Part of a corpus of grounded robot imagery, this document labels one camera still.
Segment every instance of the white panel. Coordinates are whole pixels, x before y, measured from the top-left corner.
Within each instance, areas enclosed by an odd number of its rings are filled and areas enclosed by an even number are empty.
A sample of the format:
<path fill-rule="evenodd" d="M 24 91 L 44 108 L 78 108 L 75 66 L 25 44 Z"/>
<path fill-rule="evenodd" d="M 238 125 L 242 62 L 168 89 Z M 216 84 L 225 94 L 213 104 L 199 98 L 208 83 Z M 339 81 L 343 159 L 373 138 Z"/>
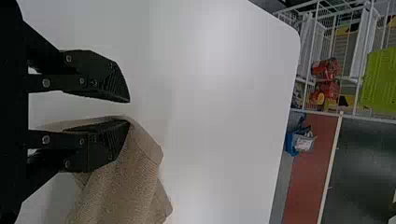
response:
<path fill-rule="evenodd" d="M 124 113 L 163 147 L 170 222 L 268 223 L 299 57 L 292 28 L 248 0 L 20 2 L 56 46 L 117 61 L 132 95 L 38 94 L 32 126 Z M 57 209 L 34 202 L 24 214 Z"/>
<path fill-rule="evenodd" d="M 371 51 L 373 51 L 373 44 L 375 40 L 375 27 L 378 21 L 378 17 L 373 13 L 373 16 L 370 21 L 370 27 L 368 27 L 368 23 L 370 20 L 370 12 L 367 10 L 363 10 L 361 13 L 361 24 L 359 25 L 358 38 L 356 39 L 356 46 L 354 51 L 354 57 L 352 61 L 352 67 L 350 69 L 350 77 L 359 78 L 359 75 L 364 75 L 366 63 L 367 63 L 367 55 Z M 367 29 L 369 29 L 369 34 L 367 35 L 367 45 L 365 44 Z"/>
<path fill-rule="evenodd" d="M 301 29 L 301 53 L 297 74 L 306 77 L 311 70 L 311 62 L 320 60 L 325 27 L 320 22 L 315 22 L 310 14 L 305 14 Z"/>

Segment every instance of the shelving unit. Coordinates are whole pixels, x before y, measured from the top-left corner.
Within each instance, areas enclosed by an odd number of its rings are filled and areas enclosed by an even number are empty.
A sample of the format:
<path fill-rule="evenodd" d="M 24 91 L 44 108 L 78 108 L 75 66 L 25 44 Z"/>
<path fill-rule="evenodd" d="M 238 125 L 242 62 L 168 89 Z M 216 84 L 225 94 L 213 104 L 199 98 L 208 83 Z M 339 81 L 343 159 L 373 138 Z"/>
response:
<path fill-rule="evenodd" d="M 296 83 L 300 83 L 303 92 L 302 103 L 292 111 L 336 117 L 343 112 L 344 118 L 396 124 L 396 111 L 384 112 L 361 102 L 369 54 L 396 47 L 396 1 L 313 0 L 274 15 L 293 27 L 301 38 Z M 311 66 L 330 58 L 335 58 L 341 67 L 336 77 L 338 99 L 326 99 L 324 105 L 316 105 L 311 95 L 321 80 L 311 75 Z"/>

